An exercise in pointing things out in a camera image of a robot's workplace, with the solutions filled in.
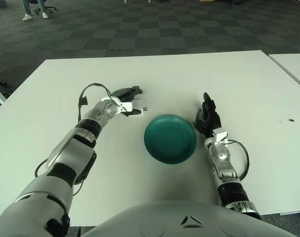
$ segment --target teal bowl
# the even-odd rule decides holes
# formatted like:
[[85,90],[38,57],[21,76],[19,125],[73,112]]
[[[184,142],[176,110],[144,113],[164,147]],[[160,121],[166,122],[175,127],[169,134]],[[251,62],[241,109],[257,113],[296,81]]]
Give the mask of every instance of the teal bowl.
[[144,142],[153,158],[165,164],[178,164],[187,160],[195,151],[196,134],[184,119],[163,115],[148,124]]

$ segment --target checkered carpet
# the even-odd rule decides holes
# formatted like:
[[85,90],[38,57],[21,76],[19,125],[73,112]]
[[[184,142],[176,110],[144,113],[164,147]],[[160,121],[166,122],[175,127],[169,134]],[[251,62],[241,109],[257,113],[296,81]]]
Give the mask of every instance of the checkered carpet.
[[291,0],[48,0],[59,11],[22,22],[19,0],[0,9],[0,80],[17,88],[45,59],[261,49],[300,53]]

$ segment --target blue jeans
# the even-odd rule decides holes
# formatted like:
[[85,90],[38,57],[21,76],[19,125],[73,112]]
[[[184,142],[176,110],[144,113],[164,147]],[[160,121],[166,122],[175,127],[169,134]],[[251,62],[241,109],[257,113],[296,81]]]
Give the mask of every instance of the blue jeans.
[[[46,7],[45,7],[45,3],[43,2],[43,0],[37,0],[37,1],[39,3],[41,12],[46,12]],[[28,0],[22,0],[22,4],[23,4],[23,8],[25,10],[25,13],[31,15],[32,13],[31,13],[31,9],[30,9]]]

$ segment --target white tabletop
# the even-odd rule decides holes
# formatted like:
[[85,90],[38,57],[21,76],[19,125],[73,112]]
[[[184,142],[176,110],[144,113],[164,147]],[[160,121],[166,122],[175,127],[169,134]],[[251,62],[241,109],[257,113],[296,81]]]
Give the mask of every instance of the white tabletop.
[[[46,60],[0,107],[0,214],[76,125],[79,94],[92,82],[110,91],[139,85],[148,111],[118,115],[102,131],[97,160],[71,207],[72,225],[98,225],[153,200],[217,202],[198,134],[194,154],[178,165],[156,161],[143,142],[159,115],[192,122],[203,92],[215,100],[230,138],[248,149],[242,184],[260,214],[300,210],[300,86],[261,51],[245,51]],[[83,113],[105,95],[88,89]],[[241,172],[242,152],[233,145],[230,151]]]
[[300,84],[300,53],[270,54],[269,57]]

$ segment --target black cable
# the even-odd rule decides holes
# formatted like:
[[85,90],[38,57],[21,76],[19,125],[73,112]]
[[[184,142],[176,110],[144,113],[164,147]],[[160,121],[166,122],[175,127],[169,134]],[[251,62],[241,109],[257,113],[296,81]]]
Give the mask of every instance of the black cable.
[[48,160],[48,159],[43,160],[43,161],[37,166],[37,168],[36,168],[36,170],[35,170],[35,173],[34,173],[35,178],[38,177],[38,170],[39,170],[39,168],[40,168],[43,164],[45,164],[45,163],[47,162],[47,160]]
[[78,192],[80,192],[80,190],[81,190],[81,188],[82,188],[82,185],[83,185],[83,182],[84,182],[84,181],[82,181],[80,188],[78,189],[78,191],[77,191],[75,194],[73,194],[73,196],[77,195]]
[[91,83],[91,84],[89,84],[86,88],[84,88],[83,91],[82,91],[81,94],[80,94],[80,97],[79,97],[79,104],[78,104],[78,118],[77,118],[78,122],[80,122],[80,120],[81,120],[81,106],[82,106],[82,104],[81,104],[81,99],[83,98],[83,95],[84,95],[86,89],[89,88],[89,87],[91,87],[91,86],[99,86],[99,87],[104,88],[105,91],[106,91],[106,93],[107,93],[107,95],[108,95],[108,97],[110,98],[110,100],[111,100],[114,104],[116,104],[118,107],[120,107],[120,105],[117,104],[117,103],[112,99],[112,94],[111,94],[110,90],[107,89],[106,86],[104,86],[103,84],[100,84],[100,83]]
[[237,143],[237,144],[240,145],[240,147],[243,149],[243,151],[245,153],[245,157],[247,159],[247,165],[246,165],[246,167],[244,169],[244,172],[239,177],[239,179],[242,181],[245,178],[245,176],[247,176],[248,171],[249,171],[249,167],[250,167],[250,158],[249,158],[248,151],[247,151],[247,149],[245,148],[245,146],[241,142],[238,142],[238,141],[235,141],[235,140],[229,140],[229,139],[228,139],[228,141],[230,141],[230,142],[229,143],[223,143],[223,144],[230,145],[230,144],[233,144],[233,143]]

